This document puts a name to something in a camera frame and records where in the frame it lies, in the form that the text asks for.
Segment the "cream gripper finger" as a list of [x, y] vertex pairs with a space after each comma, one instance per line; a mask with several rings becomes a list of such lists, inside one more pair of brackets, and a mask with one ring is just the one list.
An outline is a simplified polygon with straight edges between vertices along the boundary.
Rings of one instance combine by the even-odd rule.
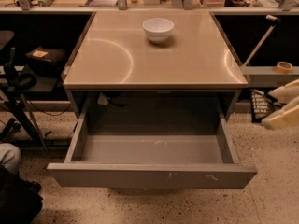
[[299, 96], [299, 79], [271, 90], [268, 94], [278, 102], [287, 104], [289, 101]]
[[262, 125], [268, 130], [280, 130], [296, 127], [299, 125], [299, 97], [296, 97], [275, 111], [268, 117], [262, 119]]

